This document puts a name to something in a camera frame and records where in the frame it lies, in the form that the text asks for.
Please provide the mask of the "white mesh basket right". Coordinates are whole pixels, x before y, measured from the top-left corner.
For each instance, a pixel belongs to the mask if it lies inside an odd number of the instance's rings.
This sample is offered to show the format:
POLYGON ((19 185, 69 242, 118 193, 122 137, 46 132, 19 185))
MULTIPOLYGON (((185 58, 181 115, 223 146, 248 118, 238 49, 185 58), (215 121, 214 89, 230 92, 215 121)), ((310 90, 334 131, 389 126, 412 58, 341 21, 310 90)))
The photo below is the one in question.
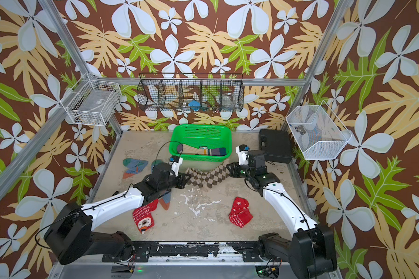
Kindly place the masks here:
POLYGON ((334 160, 352 138, 325 101, 295 107, 286 116, 286 123, 306 160, 334 160))

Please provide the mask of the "cream purple striped sock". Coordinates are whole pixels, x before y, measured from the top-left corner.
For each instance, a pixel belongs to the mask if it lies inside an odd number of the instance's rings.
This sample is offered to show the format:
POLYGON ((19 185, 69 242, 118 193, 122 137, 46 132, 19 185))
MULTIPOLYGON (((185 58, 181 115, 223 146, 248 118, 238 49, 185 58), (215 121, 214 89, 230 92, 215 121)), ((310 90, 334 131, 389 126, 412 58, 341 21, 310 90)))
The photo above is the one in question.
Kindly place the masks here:
POLYGON ((226 156, 227 151, 225 148, 195 148, 186 144, 179 144, 177 146, 177 152, 180 154, 188 155, 204 155, 204 156, 226 156))

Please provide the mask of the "black plastic tool case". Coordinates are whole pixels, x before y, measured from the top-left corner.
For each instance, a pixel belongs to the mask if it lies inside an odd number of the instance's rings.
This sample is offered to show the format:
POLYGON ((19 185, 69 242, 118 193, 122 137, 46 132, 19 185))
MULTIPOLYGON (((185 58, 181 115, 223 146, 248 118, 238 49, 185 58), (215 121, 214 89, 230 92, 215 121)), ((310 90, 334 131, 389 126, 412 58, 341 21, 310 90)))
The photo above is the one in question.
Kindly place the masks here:
POLYGON ((287 132, 261 129, 258 133, 260 150, 265 160, 278 163, 291 163, 292 144, 287 132))

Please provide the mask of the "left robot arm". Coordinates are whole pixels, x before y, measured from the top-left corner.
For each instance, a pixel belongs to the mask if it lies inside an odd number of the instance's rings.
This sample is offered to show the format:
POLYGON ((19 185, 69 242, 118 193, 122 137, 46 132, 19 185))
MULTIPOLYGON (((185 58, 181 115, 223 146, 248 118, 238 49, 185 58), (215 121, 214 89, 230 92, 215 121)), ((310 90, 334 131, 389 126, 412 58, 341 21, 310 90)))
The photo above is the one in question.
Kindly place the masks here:
POLYGON ((95 229, 125 212, 147 206, 174 188, 185 188, 190 178, 179 172, 178 163, 160 163, 141 182, 130 184, 120 194, 82 206, 67 204, 56 220, 44 227, 43 239, 62 265, 86 255, 130 261, 135 255, 134 241, 121 231, 107 234, 95 229))

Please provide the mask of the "brown argyle sock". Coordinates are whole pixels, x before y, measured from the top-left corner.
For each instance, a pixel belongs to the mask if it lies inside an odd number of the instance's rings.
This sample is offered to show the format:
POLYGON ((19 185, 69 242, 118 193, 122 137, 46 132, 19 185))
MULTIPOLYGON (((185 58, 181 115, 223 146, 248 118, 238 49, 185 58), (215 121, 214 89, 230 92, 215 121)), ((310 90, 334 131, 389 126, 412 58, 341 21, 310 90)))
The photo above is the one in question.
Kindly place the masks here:
POLYGON ((190 180, 187 182, 187 185, 212 189, 229 177, 229 170, 227 168, 227 163, 223 163, 215 169, 207 172, 188 168, 186 170, 186 174, 190 176, 190 180))

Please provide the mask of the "blue green orange sock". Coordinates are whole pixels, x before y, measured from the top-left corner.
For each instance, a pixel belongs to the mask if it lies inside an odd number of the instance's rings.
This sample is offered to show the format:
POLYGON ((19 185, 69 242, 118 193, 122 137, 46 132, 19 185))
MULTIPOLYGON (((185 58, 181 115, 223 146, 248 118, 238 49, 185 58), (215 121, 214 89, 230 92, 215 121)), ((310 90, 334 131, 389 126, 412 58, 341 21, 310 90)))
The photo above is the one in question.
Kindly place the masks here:
MULTIPOLYGON (((153 170, 157 165, 162 163, 162 160, 156 159, 151 164, 151 170, 153 170)), ((165 194, 159 199, 160 205, 163 207, 164 210, 169 210, 170 203, 171 203, 171 196, 172 193, 170 191, 165 192, 165 194)))
POLYGON ((148 165, 147 160, 138 160, 133 158, 126 158, 123 160, 123 165, 127 169, 123 174, 123 179, 134 176, 135 174, 141 173, 144 168, 148 165))

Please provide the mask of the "red christmas sock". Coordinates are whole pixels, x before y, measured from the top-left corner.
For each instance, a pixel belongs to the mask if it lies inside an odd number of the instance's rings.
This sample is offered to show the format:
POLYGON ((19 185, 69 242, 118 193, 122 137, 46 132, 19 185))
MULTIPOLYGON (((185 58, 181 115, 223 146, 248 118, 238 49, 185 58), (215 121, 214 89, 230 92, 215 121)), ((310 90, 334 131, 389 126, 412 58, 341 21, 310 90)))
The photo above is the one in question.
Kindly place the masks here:
POLYGON ((229 220, 237 227, 243 228, 251 222, 253 215, 249 211, 248 200, 236 197, 233 201, 232 209, 229 214, 229 220))
POLYGON ((151 229, 155 223, 152 217, 152 212, 157 209, 158 200, 149 203, 148 205, 137 208, 133 211, 132 217, 136 224, 138 231, 144 234, 147 230, 151 229))

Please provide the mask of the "green plastic basket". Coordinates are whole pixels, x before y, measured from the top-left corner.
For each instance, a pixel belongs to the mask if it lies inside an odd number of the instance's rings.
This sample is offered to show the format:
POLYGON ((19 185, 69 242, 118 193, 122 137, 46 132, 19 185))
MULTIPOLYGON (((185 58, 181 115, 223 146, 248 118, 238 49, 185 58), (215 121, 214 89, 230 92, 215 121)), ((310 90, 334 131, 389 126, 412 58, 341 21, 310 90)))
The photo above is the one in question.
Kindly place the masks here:
POLYGON ((169 143, 171 155, 180 156, 183 160, 200 162, 223 162, 232 154, 232 132, 224 126, 203 124, 182 124, 172 133, 169 143), (195 148, 225 148, 226 156, 188 155, 177 152, 179 144, 186 144, 195 148))

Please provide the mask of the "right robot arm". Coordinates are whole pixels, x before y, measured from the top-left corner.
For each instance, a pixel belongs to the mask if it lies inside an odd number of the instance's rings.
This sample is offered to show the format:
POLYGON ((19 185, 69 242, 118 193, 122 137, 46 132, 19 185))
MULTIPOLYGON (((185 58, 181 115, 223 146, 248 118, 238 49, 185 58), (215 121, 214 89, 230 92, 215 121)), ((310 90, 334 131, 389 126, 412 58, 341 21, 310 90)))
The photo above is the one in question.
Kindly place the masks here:
POLYGON ((242 178, 260 194, 285 223, 292 238, 277 233, 258 238, 258 253, 266 260, 279 259, 290 264, 298 279, 315 279, 338 268, 333 232, 310 218, 289 196, 280 179, 270 173, 261 150, 247 145, 236 148, 238 161, 227 168, 233 178, 242 178))

